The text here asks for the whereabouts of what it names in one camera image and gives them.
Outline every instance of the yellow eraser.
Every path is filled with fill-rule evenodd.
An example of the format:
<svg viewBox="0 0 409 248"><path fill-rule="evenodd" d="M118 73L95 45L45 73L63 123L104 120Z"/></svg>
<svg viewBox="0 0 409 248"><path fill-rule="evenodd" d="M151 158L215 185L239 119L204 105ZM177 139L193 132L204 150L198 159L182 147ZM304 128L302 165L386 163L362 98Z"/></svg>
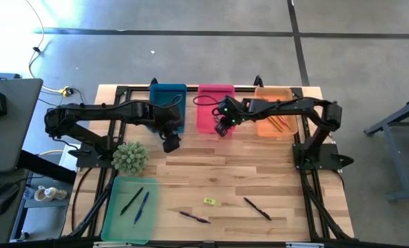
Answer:
<svg viewBox="0 0 409 248"><path fill-rule="evenodd" d="M204 203L210 204L210 205L215 205L216 201L214 199L209 199L209 198L205 198L203 200Z"/></svg>

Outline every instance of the pink bin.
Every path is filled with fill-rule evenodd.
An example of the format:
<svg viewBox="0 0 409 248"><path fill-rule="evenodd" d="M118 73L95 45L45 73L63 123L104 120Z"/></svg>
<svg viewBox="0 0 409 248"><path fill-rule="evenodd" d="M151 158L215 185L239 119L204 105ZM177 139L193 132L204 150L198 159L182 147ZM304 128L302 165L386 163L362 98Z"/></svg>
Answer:
<svg viewBox="0 0 409 248"><path fill-rule="evenodd" d="M221 101L225 96L235 96L233 85L199 85L197 96L211 96L217 101ZM208 97L197 99L198 104L214 103L214 100ZM216 117L212 115L212 110L218 105L197 106L197 129L202 134L216 134L215 126L218 124ZM229 134L234 131L235 127L229 130Z"/></svg>

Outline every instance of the translucent green tray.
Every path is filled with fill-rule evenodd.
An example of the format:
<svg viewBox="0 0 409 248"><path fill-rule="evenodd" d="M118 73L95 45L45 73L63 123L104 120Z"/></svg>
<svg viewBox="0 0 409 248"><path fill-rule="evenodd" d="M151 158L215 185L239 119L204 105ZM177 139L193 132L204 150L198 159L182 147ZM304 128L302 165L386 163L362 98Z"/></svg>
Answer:
<svg viewBox="0 0 409 248"><path fill-rule="evenodd" d="M121 216L123 207L143 187L136 200ZM143 202L145 194L149 192L147 202L143 207L142 216L134 225L134 218ZM101 238L108 242L130 242L144 245L151 240L156 224L158 200L158 182L155 178L133 178L118 176L114 179L113 190L103 223Z"/></svg>

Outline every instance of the black desk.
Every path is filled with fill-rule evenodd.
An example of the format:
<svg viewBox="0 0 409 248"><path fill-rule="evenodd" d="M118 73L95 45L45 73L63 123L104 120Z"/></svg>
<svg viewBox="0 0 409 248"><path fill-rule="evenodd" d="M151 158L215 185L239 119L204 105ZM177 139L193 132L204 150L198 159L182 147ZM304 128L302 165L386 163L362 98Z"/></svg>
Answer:
<svg viewBox="0 0 409 248"><path fill-rule="evenodd" d="M0 80L0 92L7 97L8 113L0 117L0 186L28 177L30 171L72 184L76 173L22 150L25 135L42 86L41 79ZM17 218L23 189L0 216L0 243L8 242ZM23 220L17 224L22 227Z"/></svg>

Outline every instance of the blue pen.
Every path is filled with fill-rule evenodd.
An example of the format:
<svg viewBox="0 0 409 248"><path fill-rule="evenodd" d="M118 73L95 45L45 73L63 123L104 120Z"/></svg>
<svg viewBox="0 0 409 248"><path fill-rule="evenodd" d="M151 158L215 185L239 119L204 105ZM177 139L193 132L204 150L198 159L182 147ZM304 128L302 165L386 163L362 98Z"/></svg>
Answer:
<svg viewBox="0 0 409 248"><path fill-rule="evenodd" d="M145 203L146 203L147 200L148 200L148 195L149 195L149 192L147 192L147 193L145 194L145 197L143 198L142 205L140 206L140 209L138 210L137 215L136 215L136 217L135 217L135 219L134 219L134 224L136 224L137 220L138 220L138 219L140 218L140 216L142 215L143 207L145 206Z"/></svg>

